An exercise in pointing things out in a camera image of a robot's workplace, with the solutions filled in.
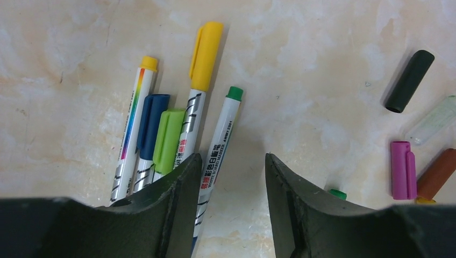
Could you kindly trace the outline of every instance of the white marker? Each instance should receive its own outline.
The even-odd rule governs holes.
[[[201,185],[199,187],[198,207],[196,210],[195,229],[193,231],[192,251],[200,232],[201,222],[203,222],[204,213],[208,207],[209,198],[211,197],[218,172],[225,156],[228,141],[230,140],[233,130],[234,119],[239,110],[243,90],[237,87],[230,87],[228,95],[223,102],[222,111],[212,137],[209,152],[203,167]]]
[[[210,21],[199,28],[190,64],[191,90],[187,103],[174,168],[195,152],[196,137],[203,113],[204,99],[209,90],[212,70],[222,37],[223,24]]]
[[[114,176],[111,191],[111,204],[130,194],[134,165],[137,159],[137,140],[139,124],[143,112],[144,99],[149,92],[156,75],[157,59],[144,56],[136,73],[133,93],[130,100],[130,109],[125,123],[124,138],[119,153],[119,162]]]
[[[154,177],[152,157],[154,155],[160,117],[168,109],[169,97],[170,95],[168,94],[152,94],[144,100],[137,143],[139,160],[132,187],[133,193],[152,183]]]

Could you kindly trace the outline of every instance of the pen clip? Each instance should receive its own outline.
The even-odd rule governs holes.
[[[146,141],[146,132],[148,127],[149,114],[151,112],[153,96],[149,95],[144,99],[144,106],[142,108],[141,122],[139,123],[138,140],[136,142],[137,149],[141,150]]]
[[[155,142],[154,163],[160,163],[161,153],[163,151],[163,142],[165,140],[166,128],[169,122],[169,112],[163,112],[160,118],[160,125],[157,132],[157,140]]]
[[[196,36],[195,49],[193,49],[193,57],[191,58],[190,72],[188,75],[190,79],[193,78],[193,71],[195,69],[196,57],[198,56],[198,49],[200,48],[201,34],[203,33],[203,27],[199,28],[198,35]]]
[[[415,155],[413,152],[407,152],[405,157],[407,165],[407,197],[409,199],[416,198],[416,165],[415,165]]]

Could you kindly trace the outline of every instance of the pen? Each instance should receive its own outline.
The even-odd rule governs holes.
[[[125,198],[130,193],[130,184],[137,159],[136,143],[138,140],[141,112],[143,110],[144,99],[149,95],[151,88],[153,88],[151,84],[156,75],[157,62],[155,58],[144,56],[136,73],[129,114],[125,123],[122,146],[120,147],[119,162],[116,174],[114,175],[111,204]]]
[[[166,176],[173,170],[184,116],[184,109],[171,109],[161,114],[153,156],[155,164],[153,182]]]
[[[198,30],[189,72],[191,79],[190,96],[182,124],[174,168],[179,166],[195,150],[204,99],[209,89],[222,32],[223,24],[215,21],[206,23]]]
[[[428,113],[407,134],[405,140],[414,145],[425,144],[440,130],[456,120],[456,96],[448,96]]]
[[[161,114],[168,109],[168,94],[152,94],[144,100],[137,148],[139,161],[133,185],[133,192],[137,192],[152,183],[154,176],[152,157],[155,141],[160,124]]]
[[[231,132],[233,130],[234,119],[239,110],[241,98],[244,91],[237,87],[230,87],[228,95],[223,102],[222,111],[212,137],[209,152],[203,167],[203,176],[199,187],[198,207],[196,210],[195,228],[193,231],[193,244],[191,250],[195,248],[196,240],[203,222],[204,213],[208,207],[208,202],[217,179],[218,172],[222,165],[223,157],[228,147]]]

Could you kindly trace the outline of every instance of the yellow marker cap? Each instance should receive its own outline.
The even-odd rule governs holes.
[[[157,59],[145,55],[145,56],[142,58],[142,62],[141,62],[141,64],[139,65],[139,67],[140,67],[140,68],[144,68],[144,69],[148,69],[148,70],[152,70],[152,71],[155,71],[155,72],[156,72],[156,66],[157,66],[157,64],[158,64],[158,60],[157,60]]]
[[[207,92],[222,38],[223,24],[210,21],[199,28],[190,64],[191,88]]]
[[[432,199],[428,200],[428,199],[423,198],[423,197],[416,198],[415,202],[417,204],[435,204],[435,203],[437,203],[435,200],[432,200]]]

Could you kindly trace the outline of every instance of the green marker cap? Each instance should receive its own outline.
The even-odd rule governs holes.
[[[227,98],[232,98],[235,101],[241,101],[242,99],[242,94],[244,93],[243,89],[231,86],[230,91],[228,91],[228,95],[226,95]]]
[[[329,193],[336,197],[339,197],[342,200],[347,200],[347,194],[342,191],[339,191],[336,189],[331,189],[331,190],[329,190]]]
[[[161,114],[152,159],[155,172],[163,176],[173,171],[184,116],[184,109],[169,109]]]

